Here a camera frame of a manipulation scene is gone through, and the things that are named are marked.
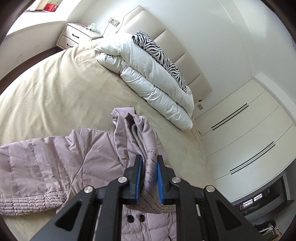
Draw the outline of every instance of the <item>black metal frame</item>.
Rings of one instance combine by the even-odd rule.
[[[137,156],[133,167],[108,186],[85,187],[57,213],[31,241],[120,241],[122,205],[136,204],[143,185],[143,161]],[[164,205],[175,204],[177,241],[263,241],[261,234],[213,186],[193,187],[175,177],[158,156],[159,195]],[[196,204],[199,205],[200,218]],[[95,231],[100,206],[101,214]]]

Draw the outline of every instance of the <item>white wardrobe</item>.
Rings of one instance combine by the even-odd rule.
[[[265,185],[296,157],[296,127],[254,80],[195,123],[215,186],[231,202]]]

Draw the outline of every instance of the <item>wooden floor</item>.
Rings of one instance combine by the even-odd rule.
[[[32,67],[36,63],[40,62],[41,60],[59,52],[59,51],[62,51],[62,49],[55,46],[51,49],[45,50],[45,51],[41,52],[40,54],[33,56],[32,58],[21,63],[19,66],[15,67],[12,71],[10,71],[7,75],[5,75],[0,80],[0,94],[2,94],[3,91],[27,69],[29,69],[30,67]]]

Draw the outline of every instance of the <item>power outlet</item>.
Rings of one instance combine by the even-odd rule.
[[[115,20],[114,18],[110,18],[108,20],[109,23],[111,23],[112,25],[114,25],[115,27],[118,26],[119,22],[117,20]]]
[[[199,108],[199,110],[203,109],[202,104],[199,104],[197,107]]]

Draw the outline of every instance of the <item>zebra print pillow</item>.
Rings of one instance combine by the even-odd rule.
[[[145,32],[138,31],[132,36],[133,41],[148,52],[178,83],[179,87],[187,92],[186,83],[178,68]]]

